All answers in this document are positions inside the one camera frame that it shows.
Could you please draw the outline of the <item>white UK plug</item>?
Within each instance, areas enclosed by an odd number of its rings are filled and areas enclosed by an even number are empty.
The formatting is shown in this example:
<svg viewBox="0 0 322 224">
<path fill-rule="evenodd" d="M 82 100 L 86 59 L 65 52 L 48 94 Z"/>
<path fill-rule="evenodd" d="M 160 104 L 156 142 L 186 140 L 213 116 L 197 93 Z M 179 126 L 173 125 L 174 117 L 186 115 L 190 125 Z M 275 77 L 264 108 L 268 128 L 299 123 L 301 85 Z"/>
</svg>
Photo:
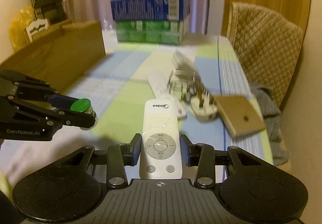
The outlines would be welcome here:
<svg viewBox="0 0 322 224">
<path fill-rule="evenodd" d="M 210 103 L 208 95 L 202 95 L 201 99 L 194 96 L 190 100 L 190 113 L 201 122 L 214 120 L 217 116 L 217 106 Z"/>
</svg>

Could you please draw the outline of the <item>light green product box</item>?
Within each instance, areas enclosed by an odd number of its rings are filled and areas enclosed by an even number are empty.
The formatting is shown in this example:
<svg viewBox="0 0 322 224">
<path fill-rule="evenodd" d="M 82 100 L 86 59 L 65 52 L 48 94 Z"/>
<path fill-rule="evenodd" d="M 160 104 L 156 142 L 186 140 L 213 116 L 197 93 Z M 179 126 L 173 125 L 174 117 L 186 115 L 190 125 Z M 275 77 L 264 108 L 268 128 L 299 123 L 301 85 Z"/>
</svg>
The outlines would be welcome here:
<svg viewBox="0 0 322 224">
<path fill-rule="evenodd" d="M 190 17 L 183 21 L 116 21 L 118 42 L 179 45 L 187 34 Z"/>
</svg>

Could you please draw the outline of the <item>black metal rack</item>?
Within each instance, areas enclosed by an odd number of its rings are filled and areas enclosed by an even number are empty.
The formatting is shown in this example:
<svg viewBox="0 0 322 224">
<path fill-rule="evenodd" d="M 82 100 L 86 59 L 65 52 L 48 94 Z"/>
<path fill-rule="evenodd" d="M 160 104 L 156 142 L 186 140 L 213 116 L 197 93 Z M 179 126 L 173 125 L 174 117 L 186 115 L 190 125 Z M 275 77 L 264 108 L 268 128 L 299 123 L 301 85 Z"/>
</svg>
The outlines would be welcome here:
<svg viewBox="0 0 322 224">
<path fill-rule="evenodd" d="M 67 19 L 62 0 L 31 0 L 35 18 L 47 19 L 50 25 Z"/>
</svg>

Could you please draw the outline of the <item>white wooden chair back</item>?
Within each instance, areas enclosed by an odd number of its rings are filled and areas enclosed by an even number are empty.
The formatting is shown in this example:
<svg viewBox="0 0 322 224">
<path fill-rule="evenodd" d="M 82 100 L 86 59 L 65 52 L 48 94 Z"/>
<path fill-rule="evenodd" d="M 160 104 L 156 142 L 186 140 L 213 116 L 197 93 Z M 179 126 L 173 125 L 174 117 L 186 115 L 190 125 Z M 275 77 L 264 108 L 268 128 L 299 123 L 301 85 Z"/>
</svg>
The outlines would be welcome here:
<svg viewBox="0 0 322 224">
<path fill-rule="evenodd" d="M 48 29 L 49 23 L 47 19 L 36 19 L 32 21 L 29 26 L 26 27 L 26 32 L 30 42 L 33 42 L 32 36 L 39 33 L 42 30 Z"/>
</svg>

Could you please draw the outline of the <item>white square adapter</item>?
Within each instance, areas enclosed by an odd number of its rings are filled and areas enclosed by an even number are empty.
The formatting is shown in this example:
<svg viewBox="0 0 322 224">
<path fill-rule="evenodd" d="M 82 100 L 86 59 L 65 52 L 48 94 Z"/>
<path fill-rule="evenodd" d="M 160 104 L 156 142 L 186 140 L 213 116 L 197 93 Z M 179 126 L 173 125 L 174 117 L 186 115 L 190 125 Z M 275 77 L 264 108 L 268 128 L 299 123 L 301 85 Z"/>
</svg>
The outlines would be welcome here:
<svg viewBox="0 0 322 224">
<path fill-rule="evenodd" d="M 197 68 L 194 66 L 194 63 L 180 51 L 175 51 L 173 58 L 177 64 L 177 68 L 175 69 L 176 75 L 196 76 L 199 74 Z"/>
</svg>

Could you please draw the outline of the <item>open brown cardboard box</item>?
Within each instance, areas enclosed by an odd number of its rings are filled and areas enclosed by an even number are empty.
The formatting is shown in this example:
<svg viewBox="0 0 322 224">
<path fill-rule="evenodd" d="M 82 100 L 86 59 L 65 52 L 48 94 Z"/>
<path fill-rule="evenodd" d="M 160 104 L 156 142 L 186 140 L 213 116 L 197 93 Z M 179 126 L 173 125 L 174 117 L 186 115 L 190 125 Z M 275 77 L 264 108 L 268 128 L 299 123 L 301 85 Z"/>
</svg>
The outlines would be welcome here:
<svg viewBox="0 0 322 224">
<path fill-rule="evenodd" d="M 58 26 L 7 58 L 1 70 L 12 70 L 50 83 L 60 92 L 105 58 L 100 22 Z"/>
</svg>

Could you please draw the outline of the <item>long white flat remote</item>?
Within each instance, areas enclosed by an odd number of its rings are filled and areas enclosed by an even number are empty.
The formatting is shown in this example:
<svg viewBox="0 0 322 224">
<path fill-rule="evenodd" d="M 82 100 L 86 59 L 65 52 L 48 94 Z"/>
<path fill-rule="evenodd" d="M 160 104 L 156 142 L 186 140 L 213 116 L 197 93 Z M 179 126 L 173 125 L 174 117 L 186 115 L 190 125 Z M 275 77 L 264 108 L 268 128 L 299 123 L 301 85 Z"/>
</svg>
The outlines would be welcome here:
<svg viewBox="0 0 322 224">
<path fill-rule="evenodd" d="M 179 102 L 179 99 L 168 88 L 168 80 L 162 72 L 152 70 L 146 75 L 147 81 L 156 99 L 169 99 Z"/>
</svg>

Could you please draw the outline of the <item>checked tablecloth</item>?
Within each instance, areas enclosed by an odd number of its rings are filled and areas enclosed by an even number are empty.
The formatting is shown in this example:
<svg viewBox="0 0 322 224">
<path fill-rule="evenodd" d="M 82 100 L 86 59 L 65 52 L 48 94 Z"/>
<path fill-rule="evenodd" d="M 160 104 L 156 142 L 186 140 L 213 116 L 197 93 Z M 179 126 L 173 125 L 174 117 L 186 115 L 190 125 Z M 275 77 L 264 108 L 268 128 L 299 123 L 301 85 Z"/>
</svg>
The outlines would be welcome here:
<svg viewBox="0 0 322 224">
<path fill-rule="evenodd" d="M 50 142 L 5 141 L 1 171 L 10 184 L 82 146 L 107 149 L 117 142 L 129 142 L 142 130 L 145 102 L 154 98 L 146 76 L 157 70 L 170 78 L 176 51 L 194 63 L 211 93 L 244 95 L 259 108 L 236 54 L 223 36 L 188 34 L 178 46 L 119 43 L 113 32 L 104 32 L 103 38 L 107 58 L 69 92 L 72 97 L 91 100 L 97 125 L 91 130 L 64 126 Z"/>
</svg>

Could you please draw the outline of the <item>blue product box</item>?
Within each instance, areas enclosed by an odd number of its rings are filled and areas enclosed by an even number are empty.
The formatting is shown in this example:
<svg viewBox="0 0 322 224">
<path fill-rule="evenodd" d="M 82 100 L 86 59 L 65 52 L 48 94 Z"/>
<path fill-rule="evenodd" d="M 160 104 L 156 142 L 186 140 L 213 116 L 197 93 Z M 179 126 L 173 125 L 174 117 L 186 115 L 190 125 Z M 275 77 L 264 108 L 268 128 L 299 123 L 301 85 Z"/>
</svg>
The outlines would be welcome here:
<svg viewBox="0 0 322 224">
<path fill-rule="evenodd" d="M 114 21 L 183 21 L 190 0 L 112 0 Z"/>
</svg>

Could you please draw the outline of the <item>grey cloth on chair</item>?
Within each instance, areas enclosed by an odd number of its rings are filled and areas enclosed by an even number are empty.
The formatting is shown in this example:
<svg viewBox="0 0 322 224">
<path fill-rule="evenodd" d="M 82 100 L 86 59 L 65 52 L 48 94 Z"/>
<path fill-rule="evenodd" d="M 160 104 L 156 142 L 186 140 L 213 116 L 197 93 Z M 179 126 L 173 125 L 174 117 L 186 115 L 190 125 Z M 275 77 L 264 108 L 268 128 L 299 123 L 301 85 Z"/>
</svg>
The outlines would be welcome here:
<svg viewBox="0 0 322 224">
<path fill-rule="evenodd" d="M 272 151 L 273 164 L 275 166 L 289 161 L 289 152 L 282 147 L 283 136 L 280 130 L 282 112 L 273 101 L 273 90 L 269 86 L 250 82 L 251 93 L 255 96 L 264 123 Z"/>
</svg>

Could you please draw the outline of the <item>green cap small bottle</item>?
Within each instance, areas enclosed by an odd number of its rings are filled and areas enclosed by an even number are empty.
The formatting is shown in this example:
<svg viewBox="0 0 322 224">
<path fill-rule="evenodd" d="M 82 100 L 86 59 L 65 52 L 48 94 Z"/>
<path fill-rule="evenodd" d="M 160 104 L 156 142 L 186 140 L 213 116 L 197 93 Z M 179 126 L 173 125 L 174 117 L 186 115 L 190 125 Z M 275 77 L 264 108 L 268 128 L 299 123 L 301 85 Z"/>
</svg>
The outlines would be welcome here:
<svg viewBox="0 0 322 224">
<path fill-rule="evenodd" d="M 98 116 L 97 116 L 96 112 L 94 111 L 94 109 L 92 107 L 92 103 L 89 99 L 86 99 L 86 98 L 78 99 L 77 101 L 75 101 L 71 105 L 70 110 L 73 112 L 86 113 L 86 114 L 92 115 L 92 117 L 95 119 L 93 126 L 91 126 L 90 128 L 82 128 L 81 127 L 80 129 L 90 130 L 96 126 L 96 124 L 98 122 Z"/>
</svg>

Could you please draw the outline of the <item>small white red remote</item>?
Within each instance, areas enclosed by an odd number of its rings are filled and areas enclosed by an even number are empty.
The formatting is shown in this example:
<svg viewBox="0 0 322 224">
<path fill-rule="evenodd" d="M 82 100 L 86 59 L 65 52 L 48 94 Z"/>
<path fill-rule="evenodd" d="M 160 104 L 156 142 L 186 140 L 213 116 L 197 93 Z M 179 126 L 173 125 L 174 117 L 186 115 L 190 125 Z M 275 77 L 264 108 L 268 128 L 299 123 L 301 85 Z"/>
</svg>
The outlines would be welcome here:
<svg viewBox="0 0 322 224">
<path fill-rule="evenodd" d="M 183 119 L 187 116 L 185 104 L 179 100 L 176 100 L 177 118 Z"/>
</svg>

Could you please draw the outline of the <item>chair with quilted beige cover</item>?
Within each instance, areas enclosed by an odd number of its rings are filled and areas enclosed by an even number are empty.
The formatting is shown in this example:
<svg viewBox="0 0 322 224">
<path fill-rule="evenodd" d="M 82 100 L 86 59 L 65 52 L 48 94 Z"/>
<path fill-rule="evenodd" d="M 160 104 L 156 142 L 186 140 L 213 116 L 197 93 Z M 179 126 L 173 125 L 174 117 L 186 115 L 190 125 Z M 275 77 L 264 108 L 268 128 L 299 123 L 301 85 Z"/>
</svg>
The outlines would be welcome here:
<svg viewBox="0 0 322 224">
<path fill-rule="evenodd" d="M 270 87 L 280 106 L 302 49 L 302 29 L 272 9 L 233 2 L 226 36 L 247 80 Z"/>
</svg>

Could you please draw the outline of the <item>yellow plastic bag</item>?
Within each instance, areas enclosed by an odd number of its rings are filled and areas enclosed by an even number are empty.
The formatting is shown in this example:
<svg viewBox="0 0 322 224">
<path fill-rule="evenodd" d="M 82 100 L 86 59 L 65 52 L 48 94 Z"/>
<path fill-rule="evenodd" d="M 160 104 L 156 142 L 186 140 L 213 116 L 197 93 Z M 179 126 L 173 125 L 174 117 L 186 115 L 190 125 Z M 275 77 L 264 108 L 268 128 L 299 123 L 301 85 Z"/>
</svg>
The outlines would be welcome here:
<svg viewBox="0 0 322 224">
<path fill-rule="evenodd" d="M 26 6 L 17 12 L 9 26 L 9 39 L 14 52 L 17 52 L 30 43 L 26 27 L 33 21 L 34 10 L 31 6 Z"/>
</svg>

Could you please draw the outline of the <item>white Midea remote control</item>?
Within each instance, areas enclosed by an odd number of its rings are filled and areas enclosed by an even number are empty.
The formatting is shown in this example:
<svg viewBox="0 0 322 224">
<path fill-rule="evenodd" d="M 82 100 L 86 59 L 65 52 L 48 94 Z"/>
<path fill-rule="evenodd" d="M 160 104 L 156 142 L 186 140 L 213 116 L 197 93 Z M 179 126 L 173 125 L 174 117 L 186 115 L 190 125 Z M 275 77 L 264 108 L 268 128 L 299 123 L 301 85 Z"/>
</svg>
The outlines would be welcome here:
<svg viewBox="0 0 322 224">
<path fill-rule="evenodd" d="M 139 176 L 141 179 L 180 179 L 182 160 L 175 103 L 150 99 L 145 103 Z"/>
</svg>

